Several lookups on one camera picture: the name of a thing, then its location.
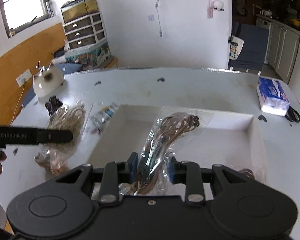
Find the bag of brown hair ties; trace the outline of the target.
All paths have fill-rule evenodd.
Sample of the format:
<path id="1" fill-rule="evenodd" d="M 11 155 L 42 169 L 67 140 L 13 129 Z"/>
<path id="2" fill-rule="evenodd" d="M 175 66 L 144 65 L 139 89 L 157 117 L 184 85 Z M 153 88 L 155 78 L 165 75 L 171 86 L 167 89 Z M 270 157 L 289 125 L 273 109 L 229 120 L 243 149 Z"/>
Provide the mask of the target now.
<path id="1" fill-rule="evenodd" d="M 173 194 L 169 178 L 172 157 L 197 139 L 213 119 L 212 112 L 182 107 L 161 108 L 139 154 L 136 181 L 119 185 L 120 195 Z"/>

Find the dark floral scrunchie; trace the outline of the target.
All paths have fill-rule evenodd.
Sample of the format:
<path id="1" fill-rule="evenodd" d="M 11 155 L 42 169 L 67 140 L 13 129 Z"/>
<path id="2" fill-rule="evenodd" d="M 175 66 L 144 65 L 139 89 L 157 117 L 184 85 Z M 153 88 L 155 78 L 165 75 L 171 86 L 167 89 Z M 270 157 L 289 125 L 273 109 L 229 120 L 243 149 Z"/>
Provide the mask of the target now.
<path id="1" fill-rule="evenodd" d="M 59 98 L 54 95 L 51 96 L 45 103 L 45 108 L 47 109 L 49 116 L 52 116 L 62 105 L 63 103 L 61 102 L 61 100 L 59 100 Z"/>

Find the bag of beige bead ties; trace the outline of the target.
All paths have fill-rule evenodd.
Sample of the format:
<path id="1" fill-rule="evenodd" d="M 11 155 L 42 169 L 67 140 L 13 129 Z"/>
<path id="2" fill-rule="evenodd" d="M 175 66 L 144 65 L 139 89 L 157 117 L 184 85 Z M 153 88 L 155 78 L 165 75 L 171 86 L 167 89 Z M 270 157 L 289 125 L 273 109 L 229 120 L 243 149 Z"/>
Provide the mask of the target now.
<path id="1" fill-rule="evenodd" d="M 69 130 L 73 135 L 71 143 L 75 144 L 83 135 L 92 108 L 92 103 L 85 105 L 82 101 L 75 105 L 62 105 L 50 117 L 47 129 Z"/>

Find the bag with peach scrunchie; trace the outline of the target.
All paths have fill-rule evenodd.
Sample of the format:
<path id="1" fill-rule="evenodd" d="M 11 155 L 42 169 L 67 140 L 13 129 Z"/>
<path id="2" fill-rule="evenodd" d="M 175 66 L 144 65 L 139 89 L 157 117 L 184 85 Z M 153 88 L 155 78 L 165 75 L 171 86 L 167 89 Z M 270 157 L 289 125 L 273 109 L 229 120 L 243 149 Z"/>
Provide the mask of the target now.
<path id="1" fill-rule="evenodd" d="M 40 147 L 38 154 L 34 156 L 34 160 L 39 166 L 58 176 L 69 169 L 68 159 L 74 154 L 75 150 L 75 142 L 47 143 Z"/>

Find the white blue wipes packet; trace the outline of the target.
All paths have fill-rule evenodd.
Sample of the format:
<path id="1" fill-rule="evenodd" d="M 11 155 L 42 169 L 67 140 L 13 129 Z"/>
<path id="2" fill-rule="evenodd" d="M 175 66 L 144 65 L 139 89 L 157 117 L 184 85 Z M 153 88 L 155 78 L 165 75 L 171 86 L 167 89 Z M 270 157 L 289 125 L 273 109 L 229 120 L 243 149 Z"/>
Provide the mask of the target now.
<path id="1" fill-rule="evenodd" d="M 118 107 L 119 106 L 113 102 L 111 105 L 103 107 L 100 111 L 94 113 L 90 117 L 90 120 L 99 133 L 106 128 L 109 120 L 113 117 Z"/>

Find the white storage box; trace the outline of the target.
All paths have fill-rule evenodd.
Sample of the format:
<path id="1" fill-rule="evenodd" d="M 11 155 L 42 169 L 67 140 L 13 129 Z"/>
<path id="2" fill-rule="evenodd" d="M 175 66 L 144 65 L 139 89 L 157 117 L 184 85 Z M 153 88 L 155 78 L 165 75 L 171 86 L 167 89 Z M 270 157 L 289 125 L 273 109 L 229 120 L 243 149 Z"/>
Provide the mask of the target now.
<path id="1" fill-rule="evenodd" d="M 88 162 L 103 167 L 140 153 L 158 119 L 177 112 L 198 116 L 200 126 L 170 146 L 177 160 L 201 167 L 223 164 L 240 171 L 252 170 L 255 179 L 268 182 L 268 162 L 258 119 L 251 114 L 183 107 L 121 105 L 91 153 Z"/>

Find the cream cat plush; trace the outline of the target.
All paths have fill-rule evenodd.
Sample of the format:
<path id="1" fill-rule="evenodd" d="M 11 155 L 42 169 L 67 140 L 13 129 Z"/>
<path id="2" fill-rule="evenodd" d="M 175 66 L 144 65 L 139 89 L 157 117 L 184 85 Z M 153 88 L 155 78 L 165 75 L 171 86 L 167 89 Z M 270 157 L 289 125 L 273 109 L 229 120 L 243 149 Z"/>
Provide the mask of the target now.
<path id="1" fill-rule="evenodd" d="M 44 98 L 51 94 L 58 87 L 62 86 L 65 81 L 62 71 L 53 64 L 44 67 L 39 62 L 36 70 L 39 70 L 39 73 L 34 74 L 32 77 L 33 90 L 39 98 Z"/>

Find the tissue pack blue white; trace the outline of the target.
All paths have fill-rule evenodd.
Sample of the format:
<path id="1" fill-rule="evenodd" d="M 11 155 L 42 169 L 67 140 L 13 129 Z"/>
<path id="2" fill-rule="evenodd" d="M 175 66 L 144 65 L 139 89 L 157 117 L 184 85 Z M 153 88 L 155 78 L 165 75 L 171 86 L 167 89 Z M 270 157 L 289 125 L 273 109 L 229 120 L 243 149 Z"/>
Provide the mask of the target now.
<path id="1" fill-rule="evenodd" d="M 278 116 L 287 114 L 290 102 L 279 80 L 259 77 L 256 90 L 262 112 Z"/>

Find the colourful patterned cloth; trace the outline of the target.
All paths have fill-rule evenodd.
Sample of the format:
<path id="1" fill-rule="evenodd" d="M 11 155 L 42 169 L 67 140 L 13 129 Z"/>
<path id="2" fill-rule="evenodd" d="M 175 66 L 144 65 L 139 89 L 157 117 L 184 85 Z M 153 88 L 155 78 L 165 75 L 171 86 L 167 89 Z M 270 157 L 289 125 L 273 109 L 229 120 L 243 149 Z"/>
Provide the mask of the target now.
<path id="1" fill-rule="evenodd" d="M 68 63 L 79 63 L 98 67 L 111 58 L 111 52 L 107 41 L 91 44 L 82 48 L 70 49 L 65 54 Z"/>

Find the window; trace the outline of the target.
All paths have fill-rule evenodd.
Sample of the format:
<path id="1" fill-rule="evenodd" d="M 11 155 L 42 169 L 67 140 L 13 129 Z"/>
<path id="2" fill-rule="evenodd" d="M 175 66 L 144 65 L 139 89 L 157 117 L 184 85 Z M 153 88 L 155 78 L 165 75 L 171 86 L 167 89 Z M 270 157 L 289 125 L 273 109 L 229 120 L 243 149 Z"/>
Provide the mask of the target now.
<path id="1" fill-rule="evenodd" d="M 55 17 L 50 0 L 0 0 L 0 10 L 9 38 L 39 22 Z"/>

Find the white drawer cabinet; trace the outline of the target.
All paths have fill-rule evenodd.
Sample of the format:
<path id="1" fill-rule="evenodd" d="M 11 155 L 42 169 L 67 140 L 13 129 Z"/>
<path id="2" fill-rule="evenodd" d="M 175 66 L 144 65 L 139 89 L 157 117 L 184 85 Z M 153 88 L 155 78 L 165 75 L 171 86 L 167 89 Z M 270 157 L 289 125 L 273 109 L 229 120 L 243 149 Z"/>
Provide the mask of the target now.
<path id="1" fill-rule="evenodd" d="M 101 12 L 82 16 L 63 25 L 70 49 L 99 44 L 107 40 Z"/>

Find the hanging tote bag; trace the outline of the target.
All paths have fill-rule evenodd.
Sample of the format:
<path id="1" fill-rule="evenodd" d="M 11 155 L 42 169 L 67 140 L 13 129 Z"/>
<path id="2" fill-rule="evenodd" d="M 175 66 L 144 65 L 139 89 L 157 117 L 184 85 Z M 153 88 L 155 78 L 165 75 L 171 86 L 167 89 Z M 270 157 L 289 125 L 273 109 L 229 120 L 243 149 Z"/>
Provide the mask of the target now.
<path id="1" fill-rule="evenodd" d="M 229 43 L 230 43 L 229 59 L 236 60 L 242 51 L 242 48 L 244 46 L 244 40 L 232 35 L 230 37 Z"/>

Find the glass fish tank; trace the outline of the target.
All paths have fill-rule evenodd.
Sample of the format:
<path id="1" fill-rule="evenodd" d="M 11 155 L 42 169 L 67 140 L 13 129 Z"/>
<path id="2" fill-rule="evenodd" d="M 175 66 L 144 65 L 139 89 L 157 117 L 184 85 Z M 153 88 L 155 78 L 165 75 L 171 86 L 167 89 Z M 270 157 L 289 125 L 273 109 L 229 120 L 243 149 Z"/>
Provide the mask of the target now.
<path id="1" fill-rule="evenodd" d="M 64 23 L 69 23 L 85 15 L 99 12 L 97 0 L 74 0 L 61 7 Z"/>

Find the white wall socket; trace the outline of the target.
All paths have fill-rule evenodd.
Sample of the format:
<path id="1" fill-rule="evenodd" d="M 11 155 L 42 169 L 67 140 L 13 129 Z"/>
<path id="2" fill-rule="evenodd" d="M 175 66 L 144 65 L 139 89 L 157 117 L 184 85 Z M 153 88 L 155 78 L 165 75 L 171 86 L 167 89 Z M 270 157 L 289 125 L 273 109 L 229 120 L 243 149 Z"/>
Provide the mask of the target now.
<path id="1" fill-rule="evenodd" d="M 31 78 L 32 78 L 32 73 L 29 69 L 27 69 L 27 70 L 25 70 L 25 72 L 23 72 L 23 74 L 20 74 L 16 78 L 16 82 L 17 82 L 18 86 L 21 87 Z"/>

